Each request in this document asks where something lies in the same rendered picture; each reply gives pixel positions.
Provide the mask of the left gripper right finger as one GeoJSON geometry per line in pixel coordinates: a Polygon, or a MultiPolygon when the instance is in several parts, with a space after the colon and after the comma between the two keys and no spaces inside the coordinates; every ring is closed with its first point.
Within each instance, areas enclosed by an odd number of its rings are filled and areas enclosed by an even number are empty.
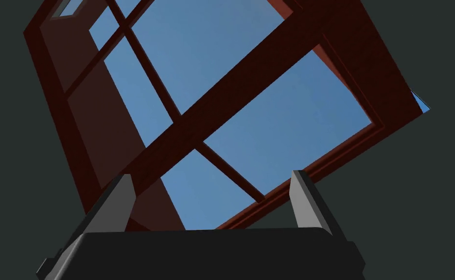
{"type": "Polygon", "coordinates": [[[293,170],[289,197],[299,228],[322,228],[340,240],[346,240],[337,220],[304,170],[293,170]]]}

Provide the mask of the dark red framed window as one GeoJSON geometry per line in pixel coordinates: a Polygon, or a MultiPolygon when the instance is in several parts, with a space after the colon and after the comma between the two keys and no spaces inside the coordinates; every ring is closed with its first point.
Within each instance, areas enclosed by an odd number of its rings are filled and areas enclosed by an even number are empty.
{"type": "Polygon", "coordinates": [[[89,212],[117,175],[129,173],[141,201],[128,229],[179,229],[159,179],[198,151],[253,203],[220,228],[246,228],[289,200],[289,181],[262,194],[205,139],[236,116],[311,50],[351,90],[371,124],[320,157],[305,172],[320,181],[422,114],[360,0],[268,0],[283,22],[180,113],[132,26],[158,0],[140,0],[124,16],[116,0],[84,0],[56,17],[62,0],[44,0],[24,36],[75,181],[89,212]],[[146,147],[110,80],[104,59],[124,39],[151,80],[172,126],[146,147]]]}

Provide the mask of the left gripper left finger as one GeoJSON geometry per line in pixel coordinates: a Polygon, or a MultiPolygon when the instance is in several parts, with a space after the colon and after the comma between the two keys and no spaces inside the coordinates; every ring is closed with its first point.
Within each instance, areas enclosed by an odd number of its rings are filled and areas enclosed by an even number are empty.
{"type": "Polygon", "coordinates": [[[84,233],[124,231],[135,201],[131,175],[115,177],[69,238],[69,245],[84,233]]]}

